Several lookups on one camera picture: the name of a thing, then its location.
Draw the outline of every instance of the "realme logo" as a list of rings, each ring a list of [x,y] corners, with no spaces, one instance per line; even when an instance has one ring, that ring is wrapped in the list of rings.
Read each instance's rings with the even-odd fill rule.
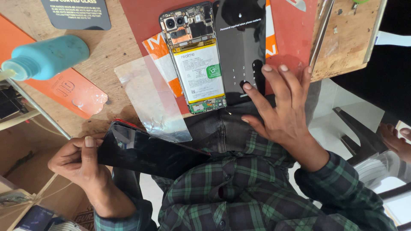
[[[182,55],[181,58],[188,58],[188,57],[191,57],[191,56],[194,56],[194,53]]]

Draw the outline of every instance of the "blue bottle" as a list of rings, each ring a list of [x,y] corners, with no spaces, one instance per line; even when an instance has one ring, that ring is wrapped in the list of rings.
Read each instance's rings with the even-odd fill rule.
[[[0,80],[51,79],[89,56],[87,45],[75,35],[18,46],[13,50],[12,58],[2,63]]]

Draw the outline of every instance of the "shirt sleeve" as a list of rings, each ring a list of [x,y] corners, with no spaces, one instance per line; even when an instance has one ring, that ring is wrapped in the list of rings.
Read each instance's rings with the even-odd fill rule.
[[[96,231],[154,231],[156,223],[151,220],[152,204],[147,200],[136,200],[125,193],[136,206],[133,215],[126,218],[104,218],[94,211],[94,229]]]
[[[359,181],[357,171],[340,156],[328,152],[328,163],[316,172],[298,169],[297,185],[309,198],[323,204],[326,214],[338,213],[361,230],[397,230],[384,214],[383,201]]]

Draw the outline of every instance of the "phone battery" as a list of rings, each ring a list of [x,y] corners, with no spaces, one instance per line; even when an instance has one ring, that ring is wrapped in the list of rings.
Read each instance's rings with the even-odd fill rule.
[[[224,96],[216,44],[174,54],[189,104]]]

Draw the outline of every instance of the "orange screen protector card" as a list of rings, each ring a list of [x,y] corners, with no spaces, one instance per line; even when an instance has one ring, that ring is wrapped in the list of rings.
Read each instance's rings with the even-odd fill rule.
[[[0,63],[11,58],[14,48],[35,42],[18,27],[0,15]],[[88,79],[69,68],[49,80],[28,79],[26,84],[52,98],[84,119],[99,113],[108,96]]]

